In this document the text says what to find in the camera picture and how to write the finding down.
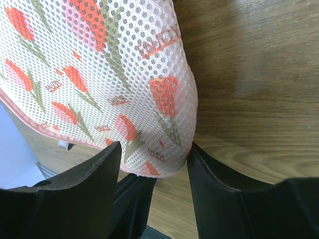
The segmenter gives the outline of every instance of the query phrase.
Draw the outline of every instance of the green leaf pattern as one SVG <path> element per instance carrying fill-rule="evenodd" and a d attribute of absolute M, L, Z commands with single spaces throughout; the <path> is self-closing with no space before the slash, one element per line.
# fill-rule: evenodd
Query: green leaf pattern
<path fill-rule="evenodd" d="M 5 77 L 5 76 L 4 76 L 3 74 L 1 74 L 1 73 L 0 73 L 0 77 L 1 77 L 1 78 L 4 78 L 6 81 L 8 81 L 8 78 Z"/>
<path fill-rule="evenodd" d="M 33 80 L 33 76 L 30 72 L 30 70 L 28 70 L 27 72 L 27 75 L 29 77 L 29 79 L 31 80 L 32 82 L 32 85 L 33 85 L 33 92 L 30 92 L 32 97 L 34 98 L 34 100 L 38 103 L 38 105 L 40 106 L 41 110 L 46 113 L 45 111 L 45 107 L 43 105 L 43 101 L 42 101 L 42 95 L 41 95 L 41 82 L 38 81 L 38 82 L 35 82 Z"/>
<path fill-rule="evenodd" d="M 142 132 L 138 131 L 137 132 L 137 138 L 132 141 L 126 142 L 126 146 L 125 146 L 125 154 L 124 154 L 124 164 L 126 163 L 126 161 L 129 159 L 129 157 L 140 147 L 142 147 L 145 143 L 144 141 L 141 140 L 142 137 Z"/>
<path fill-rule="evenodd" d="M 130 92 L 130 85 L 128 83 L 128 78 L 125 75 L 125 71 L 123 65 L 121 63 L 121 55 L 120 55 L 120 48 L 119 48 L 119 21 L 121 19 L 121 10 L 118 8 L 114 16 L 111 17 L 109 12 L 107 11 L 107 1 L 102 1 L 103 7 L 101 8 L 102 15 L 104 17 L 104 23 L 106 26 L 106 42 L 108 45 L 108 49 L 110 53 L 104 52 L 104 56 L 109 62 L 111 68 L 115 72 L 115 74 L 119 77 L 122 81 L 125 88 Z"/>
<path fill-rule="evenodd" d="M 169 124 L 163 120 L 163 118 L 156 112 L 155 115 L 156 119 L 158 120 L 160 126 L 164 130 L 165 134 L 179 147 L 181 147 L 179 133 L 177 129 L 177 124 L 175 117 L 169 118 Z"/>
<path fill-rule="evenodd" d="M 45 18 L 45 15 L 44 15 L 44 11 L 42 9 L 42 7 L 43 7 L 42 3 L 40 3 L 39 0 L 30 0 L 30 1 L 32 3 L 33 7 L 35 8 L 36 12 L 38 13 L 41 21 L 45 25 L 46 29 L 48 29 L 52 33 L 52 30 L 51 30 L 48 22 L 46 21 L 46 18 Z"/>
<path fill-rule="evenodd" d="M 101 107 L 96 103 L 96 101 L 94 100 L 94 98 L 91 96 L 89 92 L 82 93 L 79 90 L 76 90 L 76 91 L 82 100 L 84 100 L 86 103 L 89 103 L 90 105 L 95 107 L 99 112 L 103 113 Z"/>
<path fill-rule="evenodd" d="M 68 107 L 69 109 L 76 115 L 76 118 L 78 119 L 78 123 L 77 123 L 77 126 L 86 134 L 86 136 L 88 136 L 93 142 L 94 142 L 94 139 L 93 137 L 91 136 L 88 128 L 86 127 L 85 123 L 84 123 L 84 120 L 83 120 L 83 117 L 81 115 L 81 112 L 76 112 L 71 104 L 68 103 Z"/>
<path fill-rule="evenodd" d="M 19 41 L 21 43 L 22 46 L 24 46 L 26 49 L 28 49 L 33 55 L 37 56 L 45 65 L 47 65 L 48 67 L 50 67 L 50 65 L 48 64 L 48 62 L 45 59 L 45 56 L 43 55 L 43 53 L 41 52 L 41 50 L 39 49 L 38 45 L 36 43 L 32 43 L 33 46 L 29 43 L 27 43 L 22 36 L 18 36 L 19 37 Z"/>

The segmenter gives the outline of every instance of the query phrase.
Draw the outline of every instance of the tulip print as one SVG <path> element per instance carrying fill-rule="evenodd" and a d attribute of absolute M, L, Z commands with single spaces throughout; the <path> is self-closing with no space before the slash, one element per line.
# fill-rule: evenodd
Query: tulip print
<path fill-rule="evenodd" d="M 176 77 L 164 77 L 151 80 L 150 90 L 158 110 L 165 117 L 156 112 L 156 118 L 166 135 L 178 146 L 181 146 L 177 124 L 175 121 L 175 98 L 178 81 Z"/>
<path fill-rule="evenodd" d="M 110 139 L 105 139 L 105 144 L 106 146 L 110 146 L 111 144 L 113 143 L 113 140 L 110 140 Z"/>
<path fill-rule="evenodd" d="M 18 37 L 21 45 L 28 49 L 33 55 L 37 56 L 45 65 L 50 67 L 38 45 L 34 42 L 35 40 L 33 31 L 29 25 L 29 22 L 27 21 L 25 14 L 15 7 L 5 7 L 4 10 L 13 27 L 19 32 Z"/>
<path fill-rule="evenodd" d="M 89 130 L 87 129 L 81 112 L 75 112 L 75 110 L 71 107 L 70 104 L 68 106 L 65 106 L 64 104 L 58 103 L 58 102 L 51 102 L 53 105 L 53 110 L 55 114 L 62 119 L 65 122 L 71 123 L 73 125 L 78 126 L 85 134 L 88 136 L 93 142 L 94 139 L 91 136 Z"/>
<path fill-rule="evenodd" d="M 58 69 L 55 69 L 55 72 L 56 72 L 59 76 L 62 76 L 62 75 L 63 75 L 63 72 L 59 71 Z"/>
<path fill-rule="evenodd" d="M 95 107 L 99 112 L 103 113 L 99 105 L 91 96 L 87 87 L 87 83 L 85 79 L 81 76 L 80 72 L 73 66 L 64 67 L 63 71 L 65 72 L 67 77 L 72 81 L 72 83 L 76 86 L 76 88 L 78 88 L 77 93 L 80 96 L 80 98 L 92 105 L 93 107 Z"/>
<path fill-rule="evenodd" d="M 75 51 L 73 51 L 73 56 L 76 58 L 76 59 L 78 59 L 78 61 L 80 61 L 80 62 L 82 62 L 81 61 L 81 56 L 79 55 L 79 54 L 77 54 Z"/>
<path fill-rule="evenodd" d="M 76 36 L 88 47 L 101 52 L 106 30 L 95 0 L 62 0 L 65 20 Z"/>
<path fill-rule="evenodd" d="M 160 173 L 156 170 L 156 168 L 149 161 L 146 161 L 145 165 L 140 169 L 140 174 L 153 175 L 153 176 L 160 175 Z"/>
<path fill-rule="evenodd" d="M 145 143 L 141 140 L 141 132 L 137 131 L 134 124 L 124 115 L 119 115 L 115 119 L 115 127 L 126 139 L 124 163 L 129 157 Z"/>
<path fill-rule="evenodd" d="M 71 30 L 86 46 L 103 52 L 116 76 L 130 91 L 119 48 L 120 8 L 111 17 L 106 0 L 100 2 L 101 9 L 96 5 L 96 0 L 62 0 L 61 4 Z M 108 45 L 108 52 L 104 50 L 105 43 Z"/>
<path fill-rule="evenodd" d="M 34 100 L 38 103 L 41 110 L 45 113 L 45 107 L 41 96 L 41 82 L 35 82 L 31 72 L 28 70 L 27 75 L 17 67 L 12 61 L 6 59 L 7 73 L 18 86 L 29 92 Z"/>
<path fill-rule="evenodd" d="M 53 125 L 53 129 L 54 129 L 55 131 L 58 131 L 58 132 L 60 131 L 59 126 L 57 126 L 57 125 L 55 125 L 55 124 Z"/>

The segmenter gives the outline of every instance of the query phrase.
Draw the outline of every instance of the pink tulip pattern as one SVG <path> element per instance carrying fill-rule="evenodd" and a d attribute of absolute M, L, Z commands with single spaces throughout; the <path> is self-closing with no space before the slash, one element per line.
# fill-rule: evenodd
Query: pink tulip pattern
<path fill-rule="evenodd" d="M 153 175 L 153 176 L 160 175 L 160 173 L 156 170 L 156 168 L 149 161 L 146 161 L 144 166 L 140 169 L 140 174 Z"/>
<path fill-rule="evenodd" d="M 18 37 L 21 45 L 28 49 L 33 55 L 37 56 L 45 65 L 50 67 L 40 48 L 34 42 L 33 31 L 26 15 L 15 7 L 5 7 L 4 10 L 14 28 L 19 32 Z"/>
<path fill-rule="evenodd" d="M 87 129 L 83 121 L 81 112 L 76 112 L 71 107 L 70 104 L 68 104 L 68 107 L 67 107 L 62 103 L 52 102 L 52 105 L 53 105 L 53 110 L 55 114 L 60 119 L 62 119 L 65 122 L 78 126 L 94 142 L 93 137 L 91 136 L 89 130 Z"/>
<path fill-rule="evenodd" d="M 23 88 L 25 91 L 29 92 L 37 104 L 40 106 L 41 110 L 45 113 L 45 107 L 42 101 L 41 95 L 41 82 L 34 81 L 33 75 L 30 70 L 27 71 L 27 75 L 17 67 L 12 61 L 6 59 L 6 70 L 9 78 L 12 79 L 19 87 Z M 8 80 L 4 75 L 0 74 L 2 78 Z"/>
<path fill-rule="evenodd" d="M 123 160 L 125 164 L 129 157 L 145 143 L 141 139 L 142 133 L 136 130 L 134 124 L 126 116 L 117 116 L 115 127 L 127 141 Z"/>
<path fill-rule="evenodd" d="M 101 8 L 97 6 L 96 0 L 62 0 L 61 5 L 71 30 L 86 46 L 97 52 L 103 52 L 114 73 L 125 88 L 131 91 L 119 52 L 121 8 L 119 7 L 111 17 L 107 10 L 107 1 L 100 2 Z M 105 43 L 108 45 L 109 53 L 104 51 Z"/>
<path fill-rule="evenodd" d="M 77 93 L 81 99 L 95 107 L 99 112 L 103 113 L 99 105 L 95 102 L 94 98 L 91 96 L 87 82 L 81 76 L 78 69 L 73 66 L 64 67 L 63 71 L 67 77 L 72 81 L 72 83 L 78 88 Z"/>

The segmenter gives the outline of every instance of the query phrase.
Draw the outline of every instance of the wood grain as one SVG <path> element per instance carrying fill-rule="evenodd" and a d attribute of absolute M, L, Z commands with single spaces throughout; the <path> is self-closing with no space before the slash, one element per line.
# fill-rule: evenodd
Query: wood grain
<path fill-rule="evenodd" d="M 319 2 L 174 6 L 198 89 L 194 141 L 265 182 L 319 176 Z"/>

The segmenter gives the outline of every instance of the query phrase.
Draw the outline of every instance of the pink zipper trim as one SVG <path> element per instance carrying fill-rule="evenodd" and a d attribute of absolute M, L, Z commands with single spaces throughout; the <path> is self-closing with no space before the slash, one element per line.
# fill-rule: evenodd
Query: pink zipper trim
<path fill-rule="evenodd" d="M 43 128 L 41 125 L 39 125 L 38 123 L 30 119 L 25 113 L 23 113 L 22 110 L 20 110 L 20 108 L 7 96 L 7 94 L 1 88 L 0 88 L 0 99 L 15 114 L 15 116 L 17 116 L 23 123 L 25 123 L 28 127 L 33 129 L 35 132 L 39 133 L 40 135 L 43 135 L 55 140 L 62 140 L 68 143 L 80 144 L 80 145 L 94 147 L 99 150 L 102 150 L 102 148 L 94 144 L 90 144 L 82 140 L 62 136 L 60 134 L 51 132 L 48 129 Z"/>

